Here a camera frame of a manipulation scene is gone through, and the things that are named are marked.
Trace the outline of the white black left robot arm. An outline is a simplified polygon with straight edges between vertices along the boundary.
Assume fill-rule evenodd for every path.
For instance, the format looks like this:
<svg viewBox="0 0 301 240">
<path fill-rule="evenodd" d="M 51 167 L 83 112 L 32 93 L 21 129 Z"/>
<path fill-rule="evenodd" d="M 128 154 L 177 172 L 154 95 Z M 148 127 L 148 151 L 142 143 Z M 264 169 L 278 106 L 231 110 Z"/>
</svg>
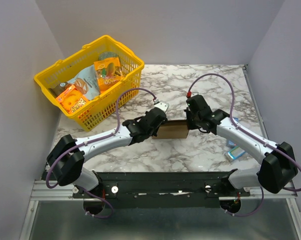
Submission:
<svg viewBox="0 0 301 240">
<path fill-rule="evenodd" d="M 91 158 L 104 152 L 141 143 L 157 135 L 161 124 L 167 121 L 169 104 L 163 101 L 154 105 L 144 116 L 125 120 L 115 129 L 90 137 L 73 138 L 63 136 L 47 156 L 50 166 L 46 176 L 46 186 L 50 189 L 59 186 L 74 186 L 84 189 L 91 198 L 102 190 L 97 173 L 83 167 Z"/>
</svg>

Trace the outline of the brown cardboard box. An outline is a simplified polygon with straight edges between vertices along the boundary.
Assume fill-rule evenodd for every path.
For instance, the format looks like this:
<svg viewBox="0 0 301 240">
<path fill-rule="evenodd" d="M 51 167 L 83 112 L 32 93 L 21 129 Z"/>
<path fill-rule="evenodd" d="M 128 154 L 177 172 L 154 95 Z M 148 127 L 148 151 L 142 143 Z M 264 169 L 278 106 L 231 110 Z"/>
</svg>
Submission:
<svg viewBox="0 0 301 240">
<path fill-rule="evenodd" d="M 152 136 L 152 139 L 186 139 L 188 134 L 189 129 L 186 120 L 168 120 L 159 127 L 156 136 Z"/>
</svg>

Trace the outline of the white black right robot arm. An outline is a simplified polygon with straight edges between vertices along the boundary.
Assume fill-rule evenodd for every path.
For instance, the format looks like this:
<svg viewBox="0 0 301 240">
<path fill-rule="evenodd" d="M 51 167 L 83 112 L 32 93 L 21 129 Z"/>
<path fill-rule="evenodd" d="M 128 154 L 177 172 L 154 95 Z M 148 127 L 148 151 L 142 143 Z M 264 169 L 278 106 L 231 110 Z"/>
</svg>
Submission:
<svg viewBox="0 0 301 240">
<path fill-rule="evenodd" d="M 202 95 L 188 98 L 186 104 L 186 118 L 191 129 L 202 128 L 230 140 L 259 163 L 255 168 L 232 170 L 220 184 L 224 195 L 232 196 L 239 189 L 248 187 L 263 187 L 277 194 L 297 175 L 298 169 L 293 162 L 278 152 L 293 158 L 293 148 L 288 143 L 277 144 L 247 128 L 240 130 L 228 113 L 221 109 L 212 111 Z"/>
</svg>

